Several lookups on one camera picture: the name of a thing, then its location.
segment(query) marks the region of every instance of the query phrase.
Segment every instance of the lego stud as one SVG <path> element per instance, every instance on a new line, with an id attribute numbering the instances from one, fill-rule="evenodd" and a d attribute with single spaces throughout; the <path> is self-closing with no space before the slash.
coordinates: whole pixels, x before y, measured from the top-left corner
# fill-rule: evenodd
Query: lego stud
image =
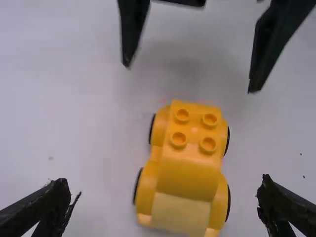
<path id="1" fill-rule="evenodd" d="M 189 112 L 185 109 L 179 109 L 175 114 L 175 120 L 179 123 L 186 123 L 189 121 Z"/>
<path id="2" fill-rule="evenodd" d="M 205 114 L 202 117 L 202 123 L 206 128 L 215 128 L 218 124 L 218 119 L 214 114 Z"/>
<path id="3" fill-rule="evenodd" d="M 211 155 L 216 151 L 216 142 L 211 137 L 205 137 L 200 143 L 199 148 L 202 153 Z"/>
<path id="4" fill-rule="evenodd" d="M 175 132 L 170 137 L 170 143 L 175 149 L 183 149 L 187 145 L 187 137 L 182 132 Z"/>

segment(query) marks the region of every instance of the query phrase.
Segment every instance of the toy wheel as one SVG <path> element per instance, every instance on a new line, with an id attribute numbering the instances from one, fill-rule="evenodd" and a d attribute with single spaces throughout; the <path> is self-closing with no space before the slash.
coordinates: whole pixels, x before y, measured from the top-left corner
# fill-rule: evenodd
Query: toy wheel
<path id="1" fill-rule="evenodd" d="M 228 150 L 230 136 L 231 136 L 231 132 L 229 131 L 229 127 L 227 127 L 227 142 L 226 142 L 226 148 L 225 148 L 224 155 L 226 155 L 226 152 Z"/>
<path id="2" fill-rule="evenodd" d="M 154 127 L 155 117 L 156 117 L 156 114 L 153 115 L 152 122 L 151 122 L 150 128 L 149 128 L 149 138 L 148 138 L 149 144 L 151 144 L 151 140 L 152 140 L 152 131 L 153 131 L 153 127 Z"/>
<path id="3" fill-rule="evenodd" d="M 143 168 L 140 168 L 138 175 L 137 175 L 137 179 L 136 179 L 136 183 L 135 183 L 135 188 L 134 188 L 134 196 L 133 196 L 133 205 L 135 205 L 135 200 L 136 200 L 136 192 L 137 192 L 137 188 L 138 188 L 138 181 L 140 178 L 140 175 L 142 173 Z"/>
<path id="4" fill-rule="evenodd" d="M 227 185 L 227 189 L 228 189 L 228 203 L 227 203 L 227 214 L 226 214 L 225 222 L 227 222 L 227 219 L 229 217 L 229 212 L 231 210 L 231 191 L 229 189 L 229 185 Z"/>

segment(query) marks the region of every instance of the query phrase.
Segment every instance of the lego duplo car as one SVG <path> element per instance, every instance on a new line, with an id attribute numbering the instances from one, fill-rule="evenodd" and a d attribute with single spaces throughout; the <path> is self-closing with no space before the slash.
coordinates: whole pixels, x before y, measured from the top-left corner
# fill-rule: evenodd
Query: lego duplo car
<path id="1" fill-rule="evenodd" d="M 191 237 L 216 237 L 230 210 L 221 164 L 230 139 L 220 108 L 172 101 L 153 117 L 151 156 L 134 193 L 139 223 Z"/>

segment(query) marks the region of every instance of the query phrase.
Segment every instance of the white table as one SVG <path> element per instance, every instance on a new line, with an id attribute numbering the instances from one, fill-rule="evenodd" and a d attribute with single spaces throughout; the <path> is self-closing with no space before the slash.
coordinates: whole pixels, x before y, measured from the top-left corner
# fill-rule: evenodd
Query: white table
<path id="1" fill-rule="evenodd" d="M 316 203 L 316 12 L 248 95 L 254 27 L 268 4 L 153 3 L 129 71 L 116 1 L 1 1 L 0 209 L 65 177 L 83 194 L 64 237 L 175 236 L 138 226 L 131 201 L 151 116 L 173 97 L 211 100 L 229 122 L 222 237 L 268 236 L 256 210 L 263 173 Z"/>

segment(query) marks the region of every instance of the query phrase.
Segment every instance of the toy car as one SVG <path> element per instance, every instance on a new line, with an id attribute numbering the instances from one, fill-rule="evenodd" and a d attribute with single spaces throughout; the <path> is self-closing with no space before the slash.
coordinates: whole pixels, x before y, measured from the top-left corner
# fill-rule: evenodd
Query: toy car
<path id="1" fill-rule="evenodd" d="M 134 192 L 139 223 L 216 237 L 227 221 L 231 195 L 221 173 L 230 139 L 219 108 L 172 101 L 154 115 L 151 157 Z"/>

